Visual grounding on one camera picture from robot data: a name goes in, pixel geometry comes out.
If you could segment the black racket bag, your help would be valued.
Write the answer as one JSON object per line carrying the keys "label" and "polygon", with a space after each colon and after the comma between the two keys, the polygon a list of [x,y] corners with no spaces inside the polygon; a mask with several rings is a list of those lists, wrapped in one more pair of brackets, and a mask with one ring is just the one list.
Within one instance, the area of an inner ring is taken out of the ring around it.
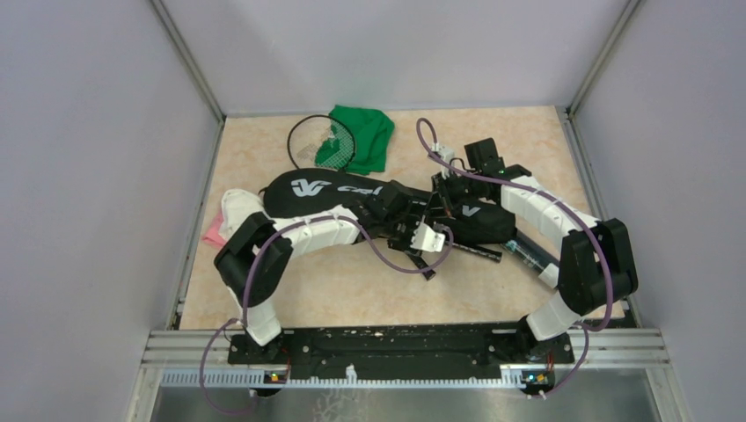
{"label": "black racket bag", "polygon": [[[355,174],[307,168],[286,171],[263,190],[264,208],[272,217],[290,218],[310,215],[338,205],[363,202],[379,196],[386,183]],[[503,244],[517,234],[516,216],[501,206],[478,199],[454,202],[457,210],[449,218],[442,211],[437,194],[411,188],[411,210],[430,206],[436,221],[448,226],[455,241],[463,245]]]}

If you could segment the badminton racket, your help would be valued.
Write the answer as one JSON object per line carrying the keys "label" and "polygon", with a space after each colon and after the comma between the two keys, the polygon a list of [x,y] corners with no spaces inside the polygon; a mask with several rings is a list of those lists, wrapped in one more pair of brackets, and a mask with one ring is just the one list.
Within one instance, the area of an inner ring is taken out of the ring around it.
{"label": "badminton racket", "polygon": [[296,169],[346,171],[355,158],[356,140],[340,120],[313,114],[290,129],[286,149]]}
{"label": "badminton racket", "polygon": [[[486,258],[494,263],[499,264],[502,260],[502,253],[500,251],[493,251],[478,245],[463,245],[454,244],[456,250],[464,251],[475,256]],[[424,268],[428,266],[428,263],[418,255],[417,253],[404,251],[404,254],[410,259],[410,261],[416,266],[417,269],[421,270],[421,275],[425,280],[432,280],[436,276],[436,271],[431,269],[424,271]]]}

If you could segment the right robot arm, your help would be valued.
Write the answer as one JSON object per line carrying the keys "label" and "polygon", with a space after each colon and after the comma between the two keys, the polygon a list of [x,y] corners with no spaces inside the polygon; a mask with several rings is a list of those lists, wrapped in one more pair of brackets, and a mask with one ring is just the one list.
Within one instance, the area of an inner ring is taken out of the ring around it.
{"label": "right robot arm", "polygon": [[521,165],[505,165],[491,138],[464,150],[470,167],[459,170],[439,142],[426,147],[429,158],[442,167],[436,186],[444,196],[491,200],[525,220],[559,250],[559,263],[543,277],[554,293],[520,320],[516,338],[518,355],[539,362],[551,351],[552,338],[596,309],[609,309],[637,291],[628,229],[616,218],[603,221],[569,206]]}

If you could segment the black shuttlecock tube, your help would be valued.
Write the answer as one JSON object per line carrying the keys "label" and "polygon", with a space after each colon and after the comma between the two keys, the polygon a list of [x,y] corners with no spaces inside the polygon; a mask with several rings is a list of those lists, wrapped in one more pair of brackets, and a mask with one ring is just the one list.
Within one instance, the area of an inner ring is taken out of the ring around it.
{"label": "black shuttlecock tube", "polygon": [[546,286],[551,289],[557,288],[559,284],[560,261],[549,251],[545,250],[520,230],[501,246],[533,270]]}

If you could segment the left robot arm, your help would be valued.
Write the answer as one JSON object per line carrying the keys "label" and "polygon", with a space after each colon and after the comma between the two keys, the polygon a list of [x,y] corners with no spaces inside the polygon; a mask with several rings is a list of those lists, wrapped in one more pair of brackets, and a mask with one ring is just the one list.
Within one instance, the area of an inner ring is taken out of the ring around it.
{"label": "left robot arm", "polygon": [[293,259],[334,246],[390,238],[405,251],[440,252],[452,235],[413,215],[406,189],[394,183],[371,194],[334,192],[318,203],[323,189],[285,204],[277,215],[257,194],[230,189],[221,199],[225,244],[214,265],[240,308],[237,324],[250,337],[249,353],[261,363],[282,352],[282,326],[272,303]]}

